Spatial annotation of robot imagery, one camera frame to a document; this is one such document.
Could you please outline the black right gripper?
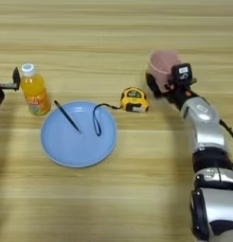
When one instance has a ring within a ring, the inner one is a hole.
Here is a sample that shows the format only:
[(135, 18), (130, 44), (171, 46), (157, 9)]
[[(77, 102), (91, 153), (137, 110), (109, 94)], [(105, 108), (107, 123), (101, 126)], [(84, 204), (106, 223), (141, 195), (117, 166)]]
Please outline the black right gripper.
[[(151, 73), (146, 74), (146, 81), (148, 87), (156, 98), (164, 96), (169, 103), (174, 104), (177, 109), (181, 109), (189, 99), (198, 96), (192, 92), (188, 86), (176, 85), (173, 83), (166, 84), (165, 78), (161, 78), (160, 76)], [(197, 78), (193, 78), (190, 85), (195, 83), (197, 83)]]

